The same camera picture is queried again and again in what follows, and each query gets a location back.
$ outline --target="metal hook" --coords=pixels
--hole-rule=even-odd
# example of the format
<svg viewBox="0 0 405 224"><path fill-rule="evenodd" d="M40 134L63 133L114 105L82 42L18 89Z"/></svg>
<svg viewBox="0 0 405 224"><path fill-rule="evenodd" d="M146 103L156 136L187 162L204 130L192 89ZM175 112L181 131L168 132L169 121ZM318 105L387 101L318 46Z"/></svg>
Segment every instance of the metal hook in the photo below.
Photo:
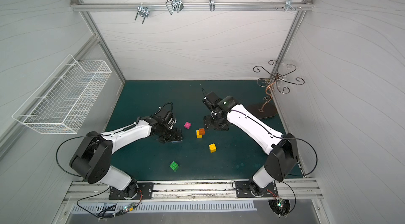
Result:
<svg viewBox="0 0 405 224"><path fill-rule="evenodd" d="M294 70L292 70L291 72L289 72L289 73L287 73L287 74L285 74L285 75L282 75L282 76L286 76L286 75L289 75L289 74L291 74L292 72L294 72L295 70L297 70L297 67L295 66L295 65L293 65L293 64L287 64L287 66L293 66L293 67L295 67L295 69Z"/></svg>
<svg viewBox="0 0 405 224"><path fill-rule="evenodd" d="M269 84L269 80L267 78L259 78L256 80L256 83L260 87L266 87Z"/></svg>
<svg viewBox="0 0 405 224"><path fill-rule="evenodd" d="M284 8L284 11L287 11L287 10L289 10L289 9L292 9L292 10L296 10L297 8L293 8L292 6L291 6L291 3L292 3L292 0L287 0L286 1L286 5L283 7Z"/></svg>
<svg viewBox="0 0 405 224"><path fill-rule="evenodd" d="M269 60L269 65L274 65L274 62L275 63L278 63L278 61L277 60L274 60L274 59L272 59L272 60Z"/></svg>
<svg viewBox="0 0 405 224"><path fill-rule="evenodd" d="M283 87L283 91L285 91L285 90L287 89L288 92L286 92L286 93L282 92L282 91L279 89L278 85L277 85L277 81L276 81L276 88L277 88L277 90L278 90L281 94L288 94L288 93L290 92L290 88L287 87L287 86Z"/></svg>
<svg viewBox="0 0 405 224"><path fill-rule="evenodd" d="M215 11L215 1L214 0L209 0L209 10L210 11Z"/></svg>
<svg viewBox="0 0 405 224"><path fill-rule="evenodd" d="M184 5L181 0L167 0L166 7L169 10L170 15L172 15L175 10L177 13L179 13L184 8Z"/></svg>
<svg viewBox="0 0 405 224"><path fill-rule="evenodd" d="M138 11L136 12L135 20L137 19L138 15L143 17L142 24L145 22L145 18L149 16L149 9L147 7L144 7L140 5L138 7Z"/></svg>
<svg viewBox="0 0 405 224"><path fill-rule="evenodd" d="M255 73L261 72L261 70L260 70L259 68L262 68L263 70L265 70L266 72L268 72L269 74L271 74L269 71L267 71L264 67L262 67L262 66L260 66L260 65L255 66L255 67L253 68L253 72L255 72Z"/></svg>
<svg viewBox="0 0 405 224"><path fill-rule="evenodd" d="M295 80L296 80L296 81L298 81L299 83L301 82L300 80L302 80L302 81L303 81L303 83L301 83L301 84L298 84L298 83L292 83L292 82L289 82L289 81L286 81L286 80L283 80L283 79L282 79L282 81L284 81L284 82L286 82L286 83L291 83L291 84L295 84L295 85L304 85L304 84L305 84L304 79L302 79L301 77L297 77L297 78L295 78Z"/></svg>

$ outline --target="aluminum rail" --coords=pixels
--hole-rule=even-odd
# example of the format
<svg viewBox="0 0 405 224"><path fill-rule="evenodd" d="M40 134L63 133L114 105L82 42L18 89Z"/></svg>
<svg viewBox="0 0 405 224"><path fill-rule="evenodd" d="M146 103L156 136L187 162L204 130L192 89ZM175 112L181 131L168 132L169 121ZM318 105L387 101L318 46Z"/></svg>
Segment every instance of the aluminum rail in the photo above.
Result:
<svg viewBox="0 0 405 224"><path fill-rule="evenodd" d="M70 5L73 11L96 12L96 11L138 11L141 3L78 3ZM149 11L168 11L165 3L142 3ZM208 2L183 3L181 11L210 11ZM224 3L216 2L215 11L284 11L286 3L282 2L242 2ZM290 11L312 10L314 4L292 2Z"/></svg>
<svg viewBox="0 0 405 224"><path fill-rule="evenodd" d="M246 200L247 198L236 197L236 191L232 187L234 180L185 180L185 181L139 181L154 182L152 201L221 201L221 200ZM297 199L323 198L315 179L285 179L294 191ZM279 196L284 199L294 199L291 189L284 183L276 182ZM72 182L63 203L76 203L81 198L96 195L95 191L101 192L108 186L102 183L88 184L87 182ZM80 202L108 202L109 191L98 196L81 200ZM272 198L248 198L250 200ZM123 202L136 202L137 200L122 200Z"/></svg>

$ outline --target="wall hook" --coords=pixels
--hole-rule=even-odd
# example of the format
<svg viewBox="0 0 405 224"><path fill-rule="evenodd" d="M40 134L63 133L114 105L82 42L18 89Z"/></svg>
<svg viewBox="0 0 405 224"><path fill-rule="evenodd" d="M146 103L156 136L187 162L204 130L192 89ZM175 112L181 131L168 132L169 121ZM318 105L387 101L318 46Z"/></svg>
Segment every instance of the wall hook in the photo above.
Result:
<svg viewBox="0 0 405 224"><path fill-rule="evenodd" d="M149 9L147 7L140 5L138 7L138 11L136 12L135 20L138 17L138 15L143 17L143 20L142 20L142 24L143 24L145 22L145 18L147 18L149 16Z"/></svg>
<svg viewBox="0 0 405 224"><path fill-rule="evenodd" d="M284 11L287 10L296 10L297 8L291 7L292 0L287 0L286 5L283 7Z"/></svg>
<svg viewBox="0 0 405 224"><path fill-rule="evenodd" d="M209 0L209 10L210 11L215 11L215 1L214 0Z"/></svg>
<svg viewBox="0 0 405 224"><path fill-rule="evenodd" d="M170 15L172 15L175 10L179 13L184 8L184 5L181 0L167 0L166 7L169 10Z"/></svg>

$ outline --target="wire mesh basket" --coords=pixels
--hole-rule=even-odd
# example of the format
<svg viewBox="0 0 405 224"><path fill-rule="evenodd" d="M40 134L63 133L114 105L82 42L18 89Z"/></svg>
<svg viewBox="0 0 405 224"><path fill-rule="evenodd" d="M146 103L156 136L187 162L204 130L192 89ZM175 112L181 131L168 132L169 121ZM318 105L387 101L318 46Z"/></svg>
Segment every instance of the wire mesh basket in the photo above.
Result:
<svg viewBox="0 0 405 224"><path fill-rule="evenodd" d="M41 134L77 133L112 72L102 60L68 58L70 64L58 67L61 75L51 75L12 115L13 119Z"/></svg>

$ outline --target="red wire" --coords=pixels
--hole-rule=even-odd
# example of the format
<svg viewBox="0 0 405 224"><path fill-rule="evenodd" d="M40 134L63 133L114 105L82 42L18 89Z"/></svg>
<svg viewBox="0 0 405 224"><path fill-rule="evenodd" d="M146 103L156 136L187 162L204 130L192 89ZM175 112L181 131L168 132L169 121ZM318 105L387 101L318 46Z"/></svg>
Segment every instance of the red wire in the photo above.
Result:
<svg viewBox="0 0 405 224"><path fill-rule="evenodd" d="M270 192L271 194L273 194L273 196L274 196L275 199L277 199L277 198L282 199L281 197L277 196L276 194L272 193L271 191L269 191L269 190L267 190L267 191Z"/></svg>

